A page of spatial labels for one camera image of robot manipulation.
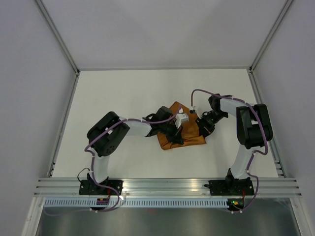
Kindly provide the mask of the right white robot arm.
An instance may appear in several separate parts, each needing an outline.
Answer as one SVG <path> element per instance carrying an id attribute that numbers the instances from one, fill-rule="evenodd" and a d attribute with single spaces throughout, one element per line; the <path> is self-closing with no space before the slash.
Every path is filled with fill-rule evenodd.
<path id="1" fill-rule="evenodd" d="M 196 119 L 199 134 L 207 137 L 223 118 L 236 118 L 236 134 L 240 144 L 236 159 L 224 180 L 211 180 L 206 187 L 212 196 L 254 195 L 249 169 L 254 155 L 268 153 L 267 143 L 273 138 L 272 125 L 265 104 L 250 105 L 232 95 L 211 94 L 208 99 L 211 111 Z"/>

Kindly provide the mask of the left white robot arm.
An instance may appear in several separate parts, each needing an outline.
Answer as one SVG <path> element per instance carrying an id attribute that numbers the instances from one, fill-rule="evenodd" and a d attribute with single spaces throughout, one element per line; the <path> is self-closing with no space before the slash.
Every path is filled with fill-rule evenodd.
<path id="1" fill-rule="evenodd" d="M 87 181 L 81 183 L 80 189 L 89 194 L 101 195 L 108 193 L 108 165 L 110 155 L 118 148 L 125 136 L 151 137 L 164 134 L 171 144 L 184 143 L 181 136 L 183 123 L 189 121 L 189 116 L 179 108 L 174 114 L 162 106 L 156 113 L 151 113 L 141 119 L 123 118 L 115 112 L 108 112 L 88 132 L 88 145 L 84 152 L 92 155 L 92 163 L 87 175 Z"/>

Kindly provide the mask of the orange cloth napkin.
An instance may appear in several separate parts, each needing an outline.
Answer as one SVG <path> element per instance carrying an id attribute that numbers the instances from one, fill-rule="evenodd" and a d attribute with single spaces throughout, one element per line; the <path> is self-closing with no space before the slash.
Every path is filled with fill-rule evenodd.
<path id="1" fill-rule="evenodd" d="M 197 114 L 191 114 L 189 112 L 189 108 L 182 105 L 178 101 L 175 101 L 169 108 L 172 111 L 172 114 L 175 114 L 175 112 L 178 110 L 179 106 L 183 109 L 183 112 L 188 114 L 189 116 L 189 121 L 184 122 L 182 124 L 182 132 L 181 136 L 183 139 L 183 144 L 176 144 L 176 143 L 171 143 L 170 141 L 167 140 L 167 137 L 165 134 L 158 133 L 157 134 L 157 139 L 159 142 L 160 147 L 163 150 L 169 150 L 173 148 L 180 148 L 180 147 L 187 147 L 187 146 L 192 146 L 192 145 L 203 145 L 206 144 L 205 138 L 199 134 L 199 127 L 197 123 L 195 122 L 196 119 L 198 118 Z"/>

